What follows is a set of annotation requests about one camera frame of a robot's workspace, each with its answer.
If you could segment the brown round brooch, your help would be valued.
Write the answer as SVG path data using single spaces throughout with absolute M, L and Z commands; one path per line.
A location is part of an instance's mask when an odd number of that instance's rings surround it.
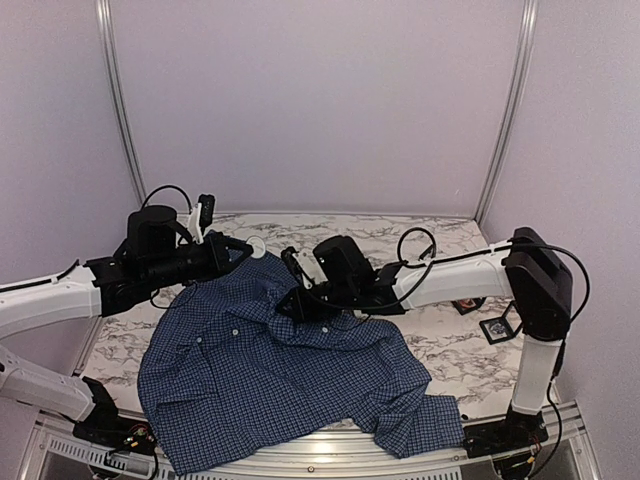
M 251 236 L 246 240 L 246 243 L 252 248 L 251 257 L 254 259 L 263 258 L 266 254 L 266 244 L 259 236 Z

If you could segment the blue checked shirt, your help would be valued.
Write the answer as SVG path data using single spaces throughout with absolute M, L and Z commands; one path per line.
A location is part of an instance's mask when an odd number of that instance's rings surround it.
M 273 254 L 182 292 L 142 358 L 138 397 L 179 475 L 246 458 L 345 419 L 398 458 L 458 447 L 457 402 L 397 326 L 341 313 L 297 325 L 277 303 L 293 287 Z

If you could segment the orange rimmed round brooch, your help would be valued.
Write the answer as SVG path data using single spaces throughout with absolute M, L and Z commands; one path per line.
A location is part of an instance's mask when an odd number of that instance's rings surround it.
M 476 306 L 476 300 L 473 298 L 459 300 L 458 303 L 463 308 L 474 308 Z

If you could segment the white blue round brooch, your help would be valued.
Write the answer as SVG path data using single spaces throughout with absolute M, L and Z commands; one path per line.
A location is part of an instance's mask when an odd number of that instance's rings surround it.
M 504 328 L 504 326 L 501 323 L 492 323 L 489 326 L 489 332 L 494 337 L 501 337 L 507 334 L 507 330 Z

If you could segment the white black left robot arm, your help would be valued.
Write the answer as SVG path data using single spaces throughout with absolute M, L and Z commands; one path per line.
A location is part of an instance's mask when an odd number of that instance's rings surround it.
M 263 256 L 262 242 L 251 244 L 210 230 L 212 199 L 204 196 L 186 223 L 169 206 L 144 206 L 129 215 L 126 237 L 114 254 L 2 287 L 2 338 L 127 312 L 163 288 L 220 278 L 244 260 Z M 89 431 L 106 445 L 119 444 L 126 436 L 126 423 L 101 383 L 56 373 L 8 348 L 1 350 L 1 394 L 73 422 L 87 419 Z

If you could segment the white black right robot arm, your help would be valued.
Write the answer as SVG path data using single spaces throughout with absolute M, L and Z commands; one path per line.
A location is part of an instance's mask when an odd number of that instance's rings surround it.
M 396 316 L 432 304 L 496 298 L 516 310 L 524 336 L 510 413 L 501 419 L 495 438 L 515 448 L 534 431 L 534 419 L 561 367 L 572 324 L 586 305 L 572 304 L 574 279 L 566 259 L 580 271 L 584 263 L 571 251 L 546 243 L 529 227 L 516 229 L 504 241 L 453 256 L 439 256 L 430 244 L 411 262 L 403 256 L 374 268 L 356 241 L 333 236 L 313 251 L 324 275 L 315 281 L 288 247 L 281 259 L 296 285 L 277 306 L 299 323 L 319 322 L 347 311 Z

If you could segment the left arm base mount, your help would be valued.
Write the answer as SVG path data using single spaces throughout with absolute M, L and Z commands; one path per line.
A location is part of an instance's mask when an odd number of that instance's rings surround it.
M 106 388 L 97 380 L 83 377 L 89 387 L 93 408 L 82 421 L 75 421 L 73 435 L 94 444 L 109 447 L 116 453 L 129 451 L 152 456 L 156 439 L 147 422 L 123 417 Z

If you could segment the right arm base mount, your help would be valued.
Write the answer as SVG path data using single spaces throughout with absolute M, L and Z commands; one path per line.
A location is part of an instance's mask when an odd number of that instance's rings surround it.
M 464 426 L 462 448 L 469 458 L 524 448 L 538 453 L 549 439 L 542 408 L 525 408 L 511 400 L 502 419 Z

